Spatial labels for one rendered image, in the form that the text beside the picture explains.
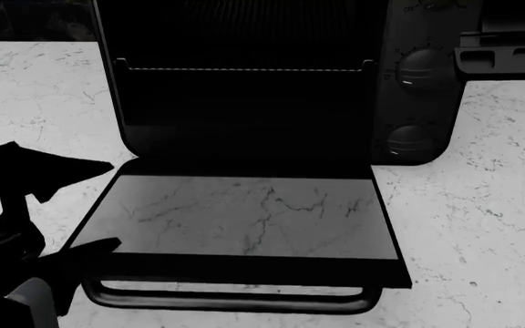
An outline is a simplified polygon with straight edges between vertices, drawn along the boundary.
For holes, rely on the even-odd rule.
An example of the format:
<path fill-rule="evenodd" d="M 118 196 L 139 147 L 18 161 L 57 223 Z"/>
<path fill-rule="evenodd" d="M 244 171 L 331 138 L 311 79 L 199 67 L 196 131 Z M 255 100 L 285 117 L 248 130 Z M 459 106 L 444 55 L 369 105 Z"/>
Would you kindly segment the small dark knob, white mark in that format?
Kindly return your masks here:
<path fill-rule="evenodd" d="M 404 125 L 389 133 L 386 153 L 399 165 L 420 165 L 435 157 L 435 142 L 420 125 Z"/>

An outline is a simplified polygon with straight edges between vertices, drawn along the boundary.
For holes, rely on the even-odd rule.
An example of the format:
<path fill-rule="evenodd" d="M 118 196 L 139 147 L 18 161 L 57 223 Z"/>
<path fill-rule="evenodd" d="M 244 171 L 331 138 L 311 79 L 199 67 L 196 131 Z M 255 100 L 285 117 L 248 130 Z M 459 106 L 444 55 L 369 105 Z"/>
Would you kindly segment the large timer knob, white mark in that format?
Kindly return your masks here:
<path fill-rule="evenodd" d="M 396 82 L 413 95 L 432 94 L 450 89 L 454 70 L 449 58 L 438 48 L 409 51 L 396 65 Z"/>

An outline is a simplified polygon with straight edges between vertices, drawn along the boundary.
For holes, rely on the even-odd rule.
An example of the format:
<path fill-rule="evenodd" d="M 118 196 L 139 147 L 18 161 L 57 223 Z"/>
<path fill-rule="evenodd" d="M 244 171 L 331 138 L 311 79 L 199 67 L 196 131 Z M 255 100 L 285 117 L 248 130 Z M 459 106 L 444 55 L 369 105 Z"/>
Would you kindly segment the dark knob with yellowish rim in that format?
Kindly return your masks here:
<path fill-rule="evenodd" d="M 458 0 L 417 0 L 425 10 L 446 10 L 458 5 Z"/>

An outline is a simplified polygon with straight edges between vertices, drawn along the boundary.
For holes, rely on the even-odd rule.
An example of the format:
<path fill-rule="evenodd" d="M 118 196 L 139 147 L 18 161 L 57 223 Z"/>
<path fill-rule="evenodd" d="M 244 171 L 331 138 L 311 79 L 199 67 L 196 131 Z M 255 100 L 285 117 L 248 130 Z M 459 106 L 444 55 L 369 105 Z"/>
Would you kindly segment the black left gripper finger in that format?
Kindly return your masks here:
<path fill-rule="evenodd" d="M 43 204 L 60 189 L 99 177 L 114 169 L 99 160 L 66 158 L 20 147 L 11 141 L 0 145 L 0 201 L 8 224 L 30 221 L 26 196 Z"/>
<path fill-rule="evenodd" d="M 66 316 L 88 267 L 112 253 L 121 241 L 106 238 L 78 245 L 29 262 L 28 277 L 42 279 L 52 292 L 57 316 Z"/>

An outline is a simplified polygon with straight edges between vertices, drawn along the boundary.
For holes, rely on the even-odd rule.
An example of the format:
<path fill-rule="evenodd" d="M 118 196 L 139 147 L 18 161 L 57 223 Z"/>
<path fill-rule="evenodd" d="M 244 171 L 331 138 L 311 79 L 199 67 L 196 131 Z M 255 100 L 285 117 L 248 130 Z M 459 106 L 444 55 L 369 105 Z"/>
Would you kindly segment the toaster oven glass door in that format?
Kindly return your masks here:
<path fill-rule="evenodd" d="M 65 248 L 110 238 L 81 279 L 109 308 L 346 315 L 413 286 L 373 170 L 352 160 L 130 160 Z"/>

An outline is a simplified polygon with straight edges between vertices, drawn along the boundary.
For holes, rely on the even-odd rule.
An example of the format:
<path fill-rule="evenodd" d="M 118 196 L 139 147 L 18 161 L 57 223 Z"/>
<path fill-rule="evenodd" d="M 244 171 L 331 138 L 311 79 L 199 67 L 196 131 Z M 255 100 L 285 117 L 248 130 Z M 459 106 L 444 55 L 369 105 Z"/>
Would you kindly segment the black toaster oven body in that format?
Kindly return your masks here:
<path fill-rule="evenodd" d="M 338 158 L 399 165 L 386 139 L 420 125 L 446 148 L 463 86 L 453 49 L 479 5 L 417 0 L 92 0 L 121 137 L 143 158 Z M 432 47 L 450 89 L 396 82 L 409 51 Z M 360 69 L 362 73 L 147 71 L 114 67 Z"/>

